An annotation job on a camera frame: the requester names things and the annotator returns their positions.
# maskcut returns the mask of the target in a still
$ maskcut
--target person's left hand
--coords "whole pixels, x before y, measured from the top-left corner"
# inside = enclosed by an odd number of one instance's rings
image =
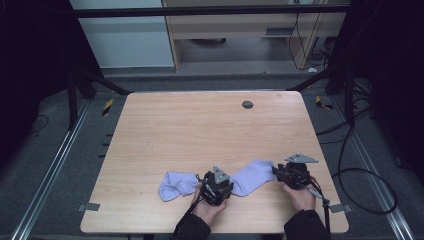
[[[196,186],[196,192],[194,193],[193,200],[191,201],[191,203],[195,202],[197,196],[199,196],[201,186],[202,184],[198,184]],[[225,199],[221,203],[221,205],[212,206],[205,200],[202,200],[197,204],[196,208],[194,208],[192,214],[201,218],[210,227],[218,213],[220,213],[227,207],[227,201],[228,199]]]

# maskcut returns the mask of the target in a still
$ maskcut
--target white wall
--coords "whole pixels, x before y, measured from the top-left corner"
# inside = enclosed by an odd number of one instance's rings
[[[162,7],[160,0],[71,0],[74,9]],[[101,68],[173,67],[164,17],[81,18]]]

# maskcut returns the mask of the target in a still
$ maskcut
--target metal track on floor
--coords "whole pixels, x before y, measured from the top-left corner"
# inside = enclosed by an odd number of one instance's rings
[[[346,121],[343,107],[344,104],[342,103],[342,101],[338,97],[331,96],[330,98],[332,99],[334,107],[338,111],[342,120]],[[366,170],[378,174],[376,167],[372,163],[371,158],[368,155],[356,131],[352,133],[351,143],[359,156],[359,161],[362,167]],[[380,205],[383,207],[383,209],[390,209],[390,207],[393,206],[393,198],[387,186],[375,177],[370,177],[369,181],[372,188],[374,189],[374,193],[377,196],[378,201],[380,202]],[[396,208],[393,212],[387,214],[386,216],[389,220],[390,225],[392,226],[394,233],[396,234],[399,240],[415,239],[414,235],[411,232],[411,229],[409,228],[408,223],[406,222],[399,208]]]
[[[49,170],[47,171],[43,181],[40,184],[40,187],[37,190],[37,193],[32,199],[31,204],[29,205],[18,226],[15,228],[11,237],[12,240],[26,240],[28,238],[31,229],[34,226],[34,223],[37,220],[38,215],[40,214],[41,209],[47,200],[47,197],[49,196],[54,182],[59,175],[63,163],[68,156],[72,144],[78,135],[79,130],[81,129],[81,125],[84,122],[91,102],[92,100],[83,100],[75,126],[66,134],[58,152],[56,153],[56,156],[54,157],[49,167]]]

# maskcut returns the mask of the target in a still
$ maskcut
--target wooden panel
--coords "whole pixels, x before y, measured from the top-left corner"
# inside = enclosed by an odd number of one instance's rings
[[[242,102],[250,100],[252,109]],[[339,202],[302,96],[298,92],[174,92],[128,96],[90,198],[87,233],[171,233],[192,196],[163,202],[159,184],[167,171],[203,176],[219,166],[234,174],[254,158],[282,163],[301,152],[320,160],[309,170],[332,204]],[[323,219],[323,209],[317,201]],[[246,197],[231,196],[216,233],[281,233],[293,215],[276,181]],[[331,229],[345,232],[344,213],[331,215]]]

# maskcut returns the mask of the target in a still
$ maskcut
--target black horizontal bar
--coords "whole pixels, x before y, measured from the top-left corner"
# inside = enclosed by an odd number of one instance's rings
[[[50,14],[76,18],[152,17],[186,15],[227,15],[227,14],[271,14],[271,13],[336,13],[349,12],[359,8],[349,4],[312,5],[255,5],[255,6],[208,6],[208,7],[164,7],[164,8],[123,8],[84,9]]]

